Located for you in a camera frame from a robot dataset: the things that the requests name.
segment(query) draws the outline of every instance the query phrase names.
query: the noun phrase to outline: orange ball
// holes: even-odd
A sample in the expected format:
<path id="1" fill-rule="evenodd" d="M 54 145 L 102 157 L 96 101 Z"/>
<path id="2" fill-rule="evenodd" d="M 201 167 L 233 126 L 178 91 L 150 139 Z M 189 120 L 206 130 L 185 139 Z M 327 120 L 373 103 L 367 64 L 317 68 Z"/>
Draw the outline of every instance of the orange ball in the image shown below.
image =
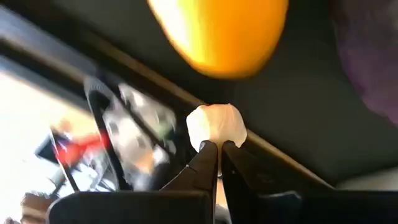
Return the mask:
<path id="1" fill-rule="evenodd" d="M 216 78 L 258 71 L 274 51 L 288 0 L 148 0 L 166 36 L 196 70 Z"/>

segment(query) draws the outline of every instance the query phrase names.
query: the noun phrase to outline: purple cloth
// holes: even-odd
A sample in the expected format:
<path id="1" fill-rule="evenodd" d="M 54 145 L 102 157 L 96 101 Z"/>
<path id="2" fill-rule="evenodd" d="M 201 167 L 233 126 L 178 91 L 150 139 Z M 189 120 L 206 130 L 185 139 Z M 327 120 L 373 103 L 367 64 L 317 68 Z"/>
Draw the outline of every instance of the purple cloth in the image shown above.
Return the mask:
<path id="1" fill-rule="evenodd" d="M 368 108 L 398 124 L 398 0 L 336 0 L 343 68 Z"/>

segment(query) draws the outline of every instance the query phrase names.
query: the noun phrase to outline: red object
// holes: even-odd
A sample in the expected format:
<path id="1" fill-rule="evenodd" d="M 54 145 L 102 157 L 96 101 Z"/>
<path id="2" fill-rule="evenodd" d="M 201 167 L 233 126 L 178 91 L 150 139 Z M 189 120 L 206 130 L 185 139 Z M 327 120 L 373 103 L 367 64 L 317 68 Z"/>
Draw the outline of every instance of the red object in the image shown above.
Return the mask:
<path id="1" fill-rule="evenodd" d="M 55 155 L 62 164 L 78 162 L 86 152 L 96 152 L 106 149 L 109 137 L 105 133 L 89 135 L 79 142 L 70 142 L 67 146 L 57 144 Z"/>

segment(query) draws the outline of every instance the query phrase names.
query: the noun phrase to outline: dark fabric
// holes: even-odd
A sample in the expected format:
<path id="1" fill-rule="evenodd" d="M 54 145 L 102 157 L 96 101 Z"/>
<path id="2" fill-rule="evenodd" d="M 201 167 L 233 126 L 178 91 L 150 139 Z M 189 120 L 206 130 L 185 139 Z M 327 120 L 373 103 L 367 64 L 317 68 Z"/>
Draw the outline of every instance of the dark fabric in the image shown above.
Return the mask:
<path id="1" fill-rule="evenodd" d="M 190 68 L 143 0 L 54 1 L 198 98 L 232 103 L 249 129 L 332 184 L 398 165 L 398 130 L 364 106 L 342 70 L 328 1 L 291 0 L 272 58 L 239 82 Z"/>

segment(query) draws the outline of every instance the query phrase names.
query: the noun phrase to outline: orange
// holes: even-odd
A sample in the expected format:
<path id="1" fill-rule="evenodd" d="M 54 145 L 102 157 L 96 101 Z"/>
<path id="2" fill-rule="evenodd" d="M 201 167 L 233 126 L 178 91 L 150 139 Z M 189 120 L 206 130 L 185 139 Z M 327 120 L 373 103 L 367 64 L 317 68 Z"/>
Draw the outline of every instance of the orange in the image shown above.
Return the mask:
<path id="1" fill-rule="evenodd" d="M 148 0 L 180 55 L 216 78 L 242 78 L 271 56 L 288 0 Z"/>

